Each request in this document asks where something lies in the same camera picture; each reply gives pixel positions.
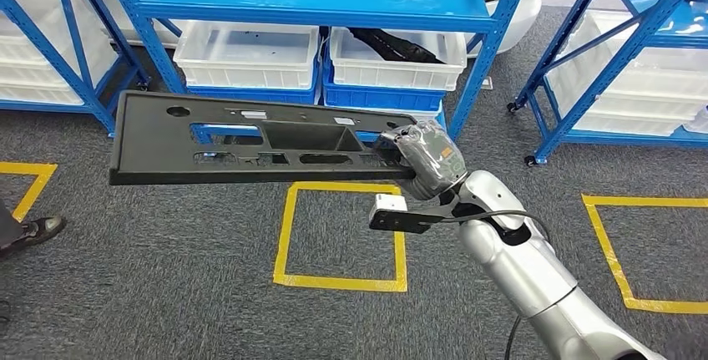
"caster wheel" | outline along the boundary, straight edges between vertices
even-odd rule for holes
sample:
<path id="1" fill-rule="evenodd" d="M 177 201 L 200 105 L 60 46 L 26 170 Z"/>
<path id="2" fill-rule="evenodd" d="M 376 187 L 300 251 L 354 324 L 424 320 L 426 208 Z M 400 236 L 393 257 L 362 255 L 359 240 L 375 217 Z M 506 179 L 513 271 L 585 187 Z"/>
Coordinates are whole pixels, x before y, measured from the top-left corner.
<path id="1" fill-rule="evenodd" d="M 516 112 L 516 111 L 518 111 L 518 110 L 520 110 L 520 109 L 521 109 L 520 107 L 517 107 L 517 106 L 516 106 L 516 103 L 509 103 L 509 104 L 507 104 L 507 111 L 508 111 L 510 114 L 513 114 L 514 112 Z"/>
<path id="2" fill-rule="evenodd" d="M 536 157 L 534 157 L 533 155 L 529 155 L 528 157 L 524 158 L 523 162 L 525 162 L 526 166 L 529 167 L 539 164 L 538 162 L 536 162 Z"/>

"black plastic panel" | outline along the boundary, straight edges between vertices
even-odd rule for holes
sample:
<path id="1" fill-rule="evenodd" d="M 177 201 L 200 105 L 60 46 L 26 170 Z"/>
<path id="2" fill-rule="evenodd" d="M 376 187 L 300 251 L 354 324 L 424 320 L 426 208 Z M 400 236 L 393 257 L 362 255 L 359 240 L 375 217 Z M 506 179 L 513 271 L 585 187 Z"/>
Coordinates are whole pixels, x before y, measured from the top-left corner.
<path id="1" fill-rule="evenodd" d="M 413 123 L 397 114 L 124 91 L 110 184 L 411 179 L 395 153 L 382 159 L 357 132 Z"/>

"person's leg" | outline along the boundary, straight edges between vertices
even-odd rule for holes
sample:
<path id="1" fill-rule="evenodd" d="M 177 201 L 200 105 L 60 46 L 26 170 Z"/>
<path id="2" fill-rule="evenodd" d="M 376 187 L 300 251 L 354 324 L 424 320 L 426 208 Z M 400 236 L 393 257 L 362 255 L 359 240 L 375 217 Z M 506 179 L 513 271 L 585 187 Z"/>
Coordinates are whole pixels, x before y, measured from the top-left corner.
<path id="1" fill-rule="evenodd" d="M 13 214 L 0 199 L 0 248 L 3 248 L 22 237 L 25 229 L 13 218 Z"/>

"black shoe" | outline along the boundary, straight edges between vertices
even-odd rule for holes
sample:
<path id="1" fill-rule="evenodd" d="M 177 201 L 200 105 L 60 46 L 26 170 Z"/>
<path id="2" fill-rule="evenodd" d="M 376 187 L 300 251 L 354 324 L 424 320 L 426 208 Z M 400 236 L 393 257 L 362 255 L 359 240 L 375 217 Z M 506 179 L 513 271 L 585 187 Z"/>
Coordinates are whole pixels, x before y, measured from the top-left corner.
<path id="1" fill-rule="evenodd" d="M 7 247 L 0 249 L 0 257 L 5 256 L 13 251 L 22 250 L 25 247 L 30 247 L 44 243 L 55 237 L 66 226 L 66 220 L 61 216 L 52 216 L 48 218 L 39 218 L 31 222 L 23 222 L 22 227 L 24 233 L 16 241 Z"/>

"black cable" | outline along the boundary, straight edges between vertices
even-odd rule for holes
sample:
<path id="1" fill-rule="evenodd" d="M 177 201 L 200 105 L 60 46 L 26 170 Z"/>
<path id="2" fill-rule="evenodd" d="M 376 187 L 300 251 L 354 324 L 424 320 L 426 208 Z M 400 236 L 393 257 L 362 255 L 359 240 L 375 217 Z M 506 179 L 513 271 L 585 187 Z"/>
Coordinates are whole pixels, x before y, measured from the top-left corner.
<path id="1" fill-rule="evenodd" d="M 531 218 L 532 220 L 535 221 L 535 224 L 539 227 L 539 229 L 545 235 L 544 237 L 545 237 L 546 241 L 551 246 L 553 245 L 553 243 L 551 243 L 551 235 L 549 234 L 549 230 L 548 230 L 548 228 L 546 228 L 546 225 L 544 224 L 544 222 L 541 221 L 541 219 L 538 218 L 536 215 L 531 215 L 526 211 L 521 211 L 521 210 L 488 211 L 488 212 L 483 212 L 481 214 L 459 216 L 457 218 L 445 218 L 440 222 L 474 221 L 474 220 L 482 220 L 484 218 L 490 218 L 492 216 L 497 216 L 497 215 L 520 215 L 520 216 L 526 216 L 528 218 Z M 516 335 L 516 330 L 518 329 L 518 325 L 520 323 L 521 323 L 521 316 L 516 316 L 516 320 L 514 320 L 514 322 L 513 322 L 513 326 L 511 327 L 511 331 L 509 332 L 509 336 L 507 339 L 507 348 L 506 348 L 506 351 L 504 351 L 504 360 L 509 360 L 509 356 L 511 356 L 511 347 L 513 345 L 513 337 Z"/>
<path id="2" fill-rule="evenodd" d="M 511 345 L 513 344 L 513 337 L 514 335 L 516 335 L 516 330 L 518 329 L 518 325 L 520 323 L 521 316 L 516 316 L 516 320 L 513 322 L 511 332 L 509 333 L 509 338 L 507 339 L 507 350 L 504 351 L 504 360 L 509 360 L 509 356 L 511 356 Z"/>
<path id="3" fill-rule="evenodd" d="M 539 227 L 539 229 L 543 232 L 545 235 L 544 238 L 548 243 L 552 246 L 553 242 L 551 241 L 551 235 L 549 235 L 549 230 L 546 228 L 546 225 L 544 224 L 543 221 L 541 221 L 540 218 L 538 218 L 536 215 L 529 214 L 526 211 L 522 210 L 498 210 L 498 211 L 488 211 L 488 212 L 483 212 L 481 214 L 475 214 L 475 215 L 465 215 L 465 216 L 459 216 L 457 218 L 444 218 L 440 220 L 439 222 L 466 222 L 466 221 L 475 221 L 475 220 L 482 220 L 484 218 L 491 218 L 493 216 L 498 216 L 498 215 L 520 215 L 520 216 L 526 216 L 528 218 L 531 218 L 532 220 L 536 221 L 535 225 Z"/>

